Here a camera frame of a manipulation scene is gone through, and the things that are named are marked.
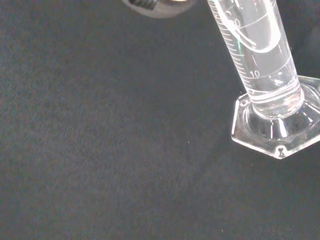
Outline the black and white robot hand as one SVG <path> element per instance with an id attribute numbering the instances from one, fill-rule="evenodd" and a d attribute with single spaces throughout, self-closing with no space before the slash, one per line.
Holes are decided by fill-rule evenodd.
<path id="1" fill-rule="evenodd" d="M 123 0 L 131 10 L 150 18 L 176 17 L 191 9 L 197 0 Z"/>

